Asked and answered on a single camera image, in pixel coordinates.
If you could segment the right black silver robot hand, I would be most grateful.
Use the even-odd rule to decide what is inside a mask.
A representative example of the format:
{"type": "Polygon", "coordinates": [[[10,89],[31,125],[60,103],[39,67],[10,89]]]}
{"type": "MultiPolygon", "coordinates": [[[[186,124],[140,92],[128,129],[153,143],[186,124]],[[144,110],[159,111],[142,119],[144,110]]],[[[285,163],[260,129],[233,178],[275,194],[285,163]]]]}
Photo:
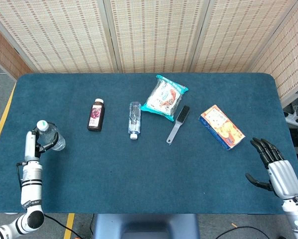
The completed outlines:
{"type": "Polygon", "coordinates": [[[298,196],[298,178],[289,161],[285,160],[278,148],[265,139],[253,138],[250,143],[257,150],[270,181],[260,182],[246,173],[247,180],[258,188],[274,192],[283,199],[292,199],[298,196]]]}

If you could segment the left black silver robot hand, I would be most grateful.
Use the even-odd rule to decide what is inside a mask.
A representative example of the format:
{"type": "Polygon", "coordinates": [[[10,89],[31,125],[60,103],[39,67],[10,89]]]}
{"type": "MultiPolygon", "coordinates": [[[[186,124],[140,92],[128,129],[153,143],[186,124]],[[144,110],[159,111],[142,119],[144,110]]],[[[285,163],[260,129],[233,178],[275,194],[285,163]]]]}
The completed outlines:
{"type": "Polygon", "coordinates": [[[45,153],[56,145],[59,140],[59,133],[55,132],[53,139],[44,146],[41,146],[41,144],[38,143],[38,139],[39,129],[37,127],[26,134],[24,154],[25,162],[39,161],[42,153],[45,153]]]}

